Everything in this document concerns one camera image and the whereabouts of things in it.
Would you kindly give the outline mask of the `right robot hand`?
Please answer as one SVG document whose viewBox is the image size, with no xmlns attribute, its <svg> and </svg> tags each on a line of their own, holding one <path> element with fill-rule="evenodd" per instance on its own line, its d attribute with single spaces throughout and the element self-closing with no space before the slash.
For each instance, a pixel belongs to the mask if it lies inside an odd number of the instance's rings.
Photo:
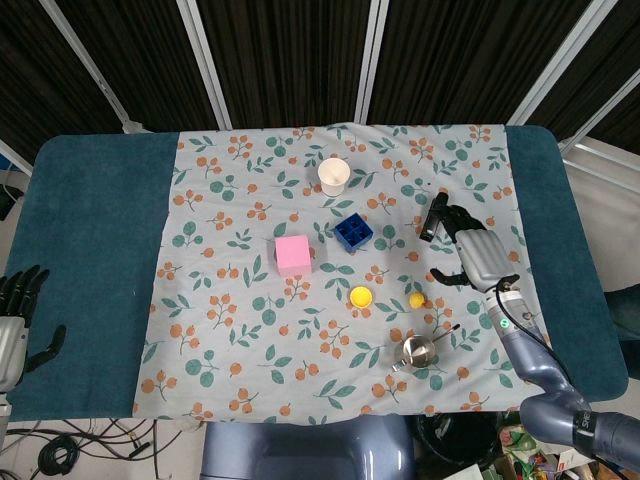
<svg viewBox="0 0 640 480">
<path fill-rule="evenodd" d="M 503 289 L 506 283 L 514 284 L 520 275 L 508 261 L 506 251 L 497 234 L 461 206 L 436 204 L 429 210 L 432 233 L 442 224 L 453 242 L 462 270 L 446 275 L 431 268 L 433 278 L 446 286 L 467 286 L 481 293 L 495 288 Z"/>
</svg>

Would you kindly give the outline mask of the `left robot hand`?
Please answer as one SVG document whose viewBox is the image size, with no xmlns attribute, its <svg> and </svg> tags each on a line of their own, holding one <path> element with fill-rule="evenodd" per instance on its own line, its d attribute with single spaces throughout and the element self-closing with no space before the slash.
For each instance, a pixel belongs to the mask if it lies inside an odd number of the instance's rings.
<svg viewBox="0 0 640 480">
<path fill-rule="evenodd" d="M 37 297 L 50 271 L 34 265 L 26 271 L 1 277 L 1 394 L 13 390 L 26 373 L 54 359 L 66 338 L 66 326 L 58 325 L 50 344 L 29 355 L 28 338 Z"/>
</svg>

